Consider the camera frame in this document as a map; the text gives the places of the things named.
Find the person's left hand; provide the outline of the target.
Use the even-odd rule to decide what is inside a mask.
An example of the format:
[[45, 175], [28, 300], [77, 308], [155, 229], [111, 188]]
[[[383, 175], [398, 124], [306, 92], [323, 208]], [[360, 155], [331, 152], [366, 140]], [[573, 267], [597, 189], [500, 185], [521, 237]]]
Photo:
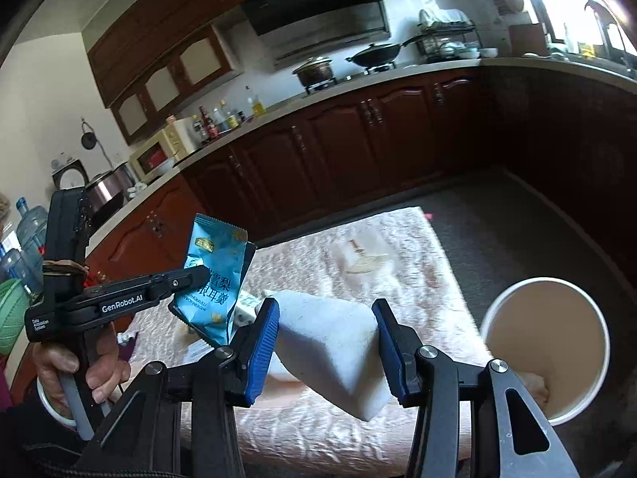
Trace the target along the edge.
[[[85, 373], [85, 381], [92, 392], [94, 402], [102, 404], [131, 376], [131, 366], [119, 356], [117, 334], [112, 323], [104, 326], [100, 332], [96, 354], [96, 361]], [[70, 420], [71, 412], [59, 375], [77, 372], [80, 367], [79, 359], [61, 345], [35, 343], [32, 360], [47, 403], [58, 417]]]

